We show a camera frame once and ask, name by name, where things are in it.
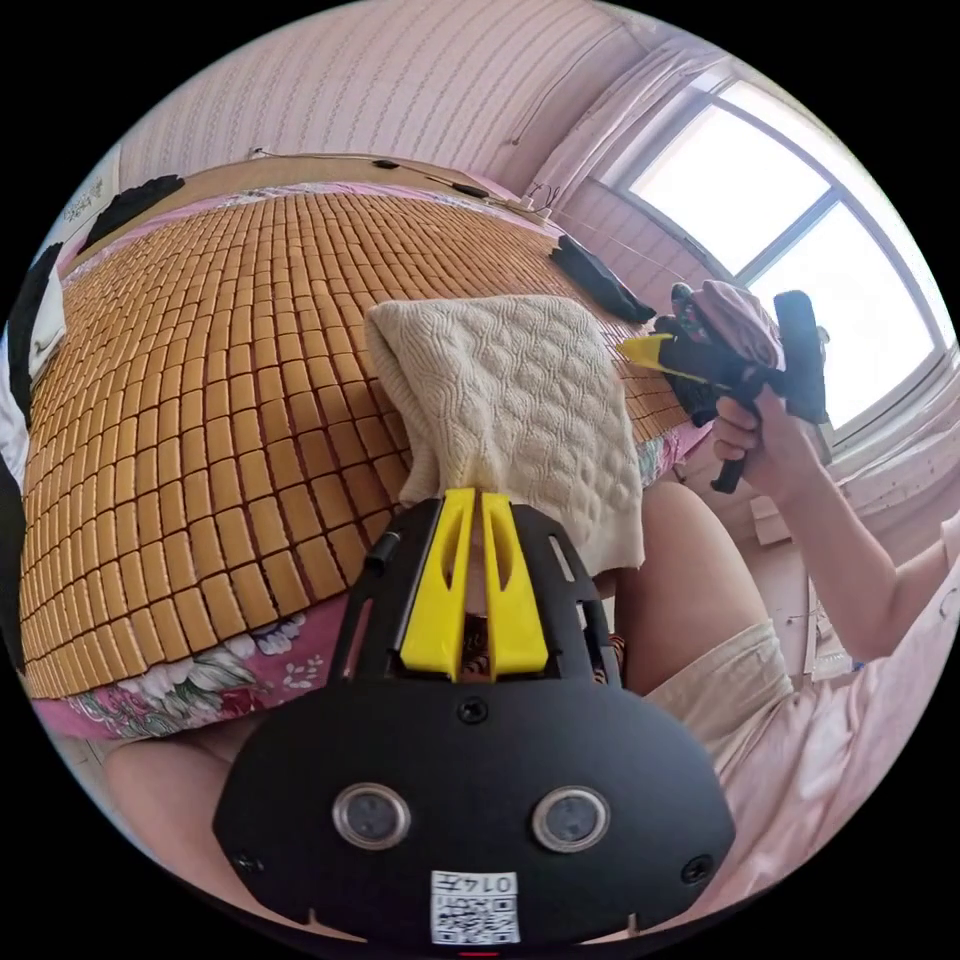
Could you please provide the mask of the person's right hand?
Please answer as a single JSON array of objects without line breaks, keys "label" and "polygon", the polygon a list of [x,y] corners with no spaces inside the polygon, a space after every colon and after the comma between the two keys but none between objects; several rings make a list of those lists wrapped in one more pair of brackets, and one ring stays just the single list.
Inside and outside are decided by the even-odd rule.
[{"label": "person's right hand", "polygon": [[743,465],[747,483],[777,506],[795,497],[820,468],[804,423],[768,385],[749,406],[720,397],[712,435],[718,458]]}]

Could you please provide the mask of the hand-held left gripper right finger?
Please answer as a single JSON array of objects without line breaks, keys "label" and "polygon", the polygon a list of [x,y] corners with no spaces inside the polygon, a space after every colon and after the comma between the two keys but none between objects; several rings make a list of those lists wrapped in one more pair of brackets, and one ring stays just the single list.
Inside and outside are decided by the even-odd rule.
[{"label": "hand-held left gripper right finger", "polygon": [[548,650],[508,497],[483,493],[481,522],[490,677],[539,674]]}]

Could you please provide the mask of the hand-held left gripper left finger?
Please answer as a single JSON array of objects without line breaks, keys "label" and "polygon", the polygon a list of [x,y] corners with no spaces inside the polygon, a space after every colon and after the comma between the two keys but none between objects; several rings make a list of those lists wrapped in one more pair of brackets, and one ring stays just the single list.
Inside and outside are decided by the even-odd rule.
[{"label": "hand-held left gripper left finger", "polygon": [[433,523],[400,659],[405,669],[460,676],[475,491],[448,490]]}]

